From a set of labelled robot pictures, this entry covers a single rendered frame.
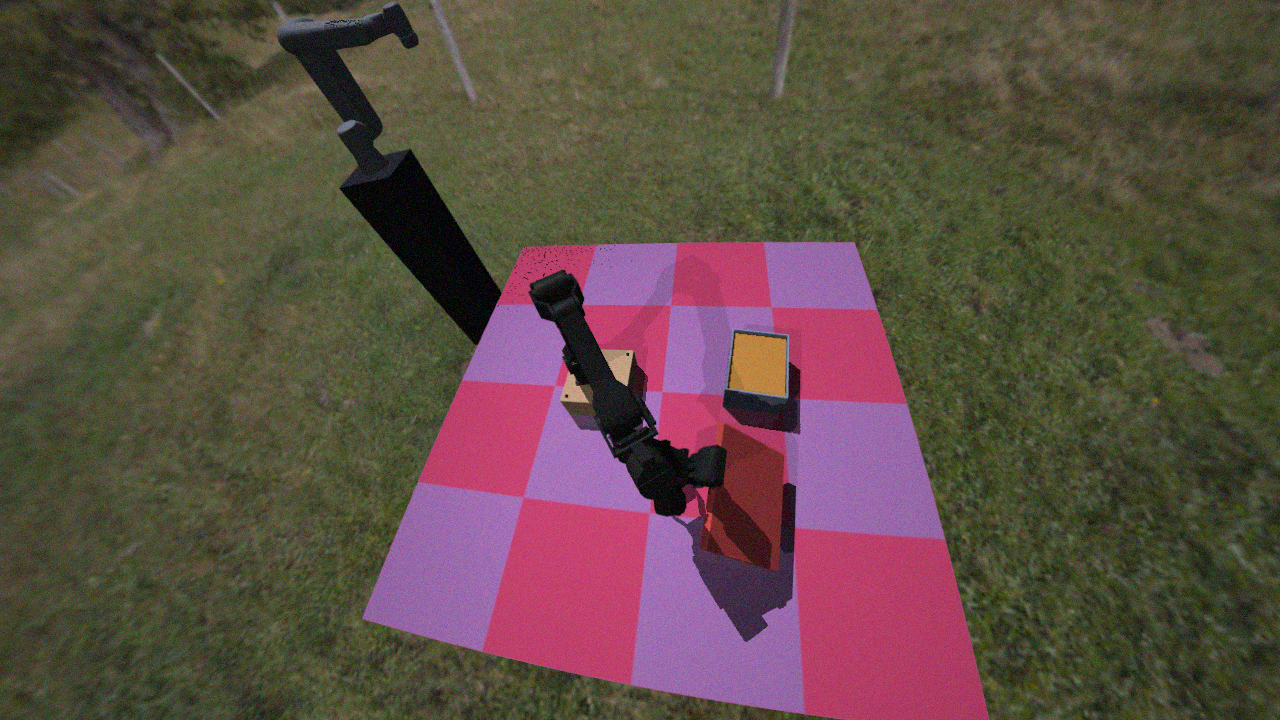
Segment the red lid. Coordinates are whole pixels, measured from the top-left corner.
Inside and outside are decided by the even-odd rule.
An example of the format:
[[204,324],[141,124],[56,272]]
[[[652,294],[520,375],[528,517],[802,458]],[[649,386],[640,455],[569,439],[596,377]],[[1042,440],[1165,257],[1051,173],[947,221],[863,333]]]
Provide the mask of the red lid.
[[700,550],[778,571],[785,454],[717,425],[724,482],[709,487]]

